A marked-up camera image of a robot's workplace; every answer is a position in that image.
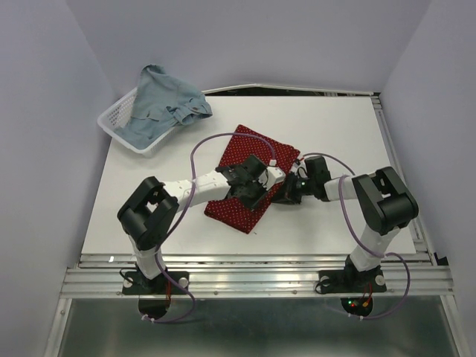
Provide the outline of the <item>red polka dot skirt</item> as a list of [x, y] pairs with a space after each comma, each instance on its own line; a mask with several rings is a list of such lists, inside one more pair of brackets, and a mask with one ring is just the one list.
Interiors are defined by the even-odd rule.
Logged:
[[[269, 142], [276, 153], [277, 166], [284, 173], [289, 173], [295, 159], [300, 155], [300, 151], [293, 146], [266, 137], [242, 124], [236, 127], [235, 133], [256, 135]], [[220, 159], [219, 166], [224, 167], [232, 164], [241, 164], [250, 155], [257, 156], [264, 163], [268, 163], [271, 160], [271, 151], [262, 141], [235, 135], [228, 142]], [[254, 229], [271, 205], [271, 197], [277, 190], [278, 187], [273, 187], [270, 194], [259, 203], [255, 210], [249, 210], [239, 199], [232, 198], [223, 201], [208, 202], [205, 207], [205, 215], [248, 234]]]

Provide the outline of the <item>white plastic basket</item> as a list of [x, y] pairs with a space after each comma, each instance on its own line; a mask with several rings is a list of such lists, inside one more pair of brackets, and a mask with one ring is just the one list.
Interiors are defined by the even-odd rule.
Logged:
[[135, 154], [142, 155], [145, 158], [153, 157], [160, 148], [180, 133], [183, 126], [174, 126], [168, 129], [163, 135], [154, 140], [147, 148], [137, 149], [128, 141], [125, 141], [116, 133], [116, 129], [124, 127], [131, 119], [132, 106], [135, 101], [137, 89], [129, 91], [121, 99], [104, 111], [97, 119], [97, 125], [112, 139], [115, 139], [123, 147], [129, 149]]

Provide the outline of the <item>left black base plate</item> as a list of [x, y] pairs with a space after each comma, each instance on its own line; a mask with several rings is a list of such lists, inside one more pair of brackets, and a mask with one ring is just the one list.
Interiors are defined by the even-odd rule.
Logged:
[[185, 295], [184, 289], [188, 289], [174, 286], [162, 274], [150, 280], [139, 270], [128, 270], [120, 271], [120, 276], [123, 278], [123, 295]]

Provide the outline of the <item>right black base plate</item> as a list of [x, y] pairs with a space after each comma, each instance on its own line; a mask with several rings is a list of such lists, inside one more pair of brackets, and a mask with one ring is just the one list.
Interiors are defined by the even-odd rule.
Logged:
[[383, 273], [376, 272], [345, 272], [345, 270], [321, 270], [315, 284], [318, 294], [348, 294], [386, 292], [387, 286]]

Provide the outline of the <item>aluminium frame rail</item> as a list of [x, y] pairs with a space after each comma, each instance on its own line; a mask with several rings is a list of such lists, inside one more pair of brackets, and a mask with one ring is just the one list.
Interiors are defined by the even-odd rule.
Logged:
[[318, 295], [318, 272], [340, 269], [354, 248], [336, 202], [306, 199], [271, 206], [243, 234], [190, 210], [162, 249], [172, 270], [190, 274], [196, 308], [185, 322], [142, 321], [138, 298], [121, 289], [132, 246], [116, 217], [147, 176], [186, 179], [190, 165], [212, 170], [226, 133], [243, 124], [301, 152], [330, 154], [335, 176], [372, 172], [398, 161], [379, 99], [336, 94], [208, 97], [213, 117], [183, 129], [151, 158], [111, 142], [78, 264], [67, 270], [50, 356], [467, 356], [447, 266], [434, 259], [419, 221], [392, 243], [402, 254], [382, 264], [387, 291], [374, 311], [346, 316], [335, 295]]

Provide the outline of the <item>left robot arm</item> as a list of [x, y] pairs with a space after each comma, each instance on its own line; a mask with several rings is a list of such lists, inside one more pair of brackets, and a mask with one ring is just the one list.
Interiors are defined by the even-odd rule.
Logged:
[[264, 164], [250, 155], [241, 164], [217, 167], [190, 180], [144, 179], [118, 211], [118, 220], [134, 248], [142, 287], [156, 293], [165, 286], [161, 245], [171, 234], [176, 216], [183, 219], [191, 207], [229, 200], [254, 211], [285, 178], [275, 160]]

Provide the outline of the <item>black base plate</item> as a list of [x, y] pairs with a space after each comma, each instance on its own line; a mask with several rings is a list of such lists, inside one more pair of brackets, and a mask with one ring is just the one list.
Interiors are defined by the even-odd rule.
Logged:
[[184, 289], [188, 289], [174, 286], [162, 274], [150, 280], [139, 270], [128, 270], [120, 271], [120, 276], [123, 278], [123, 295], [185, 295]]
[[315, 284], [318, 294], [348, 294], [386, 292], [387, 286], [383, 273], [376, 272], [345, 272], [345, 270], [321, 270]]

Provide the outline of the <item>light blue denim skirt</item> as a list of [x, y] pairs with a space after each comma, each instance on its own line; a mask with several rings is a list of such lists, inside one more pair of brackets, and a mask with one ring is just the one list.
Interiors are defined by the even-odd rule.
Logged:
[[195, 86], [167, 74], [159, 65], [140, 73], [128, 122], [115, 133], [136, 149], [146, 149], [169, 129], [188, 126], [213, 115]]

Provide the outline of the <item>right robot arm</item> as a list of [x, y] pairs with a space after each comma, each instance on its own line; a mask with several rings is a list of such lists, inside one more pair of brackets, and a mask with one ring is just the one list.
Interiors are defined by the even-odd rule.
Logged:
[[393, 238], [418, 216], [417, 201], [392, 167], [332, 178], [326, 159], [323, 154], [306, 154], [305, 174], [289, 173], [271, 200], [282, 205], [299, 205], [304, 196], [340, 205], [356, 200], [364, 217], [364, 230], [361, 235], [350, 231], [355, 249], [341, 270], [318, 272], [315, 291], [322, 295], [386, 292], [381, 262]]

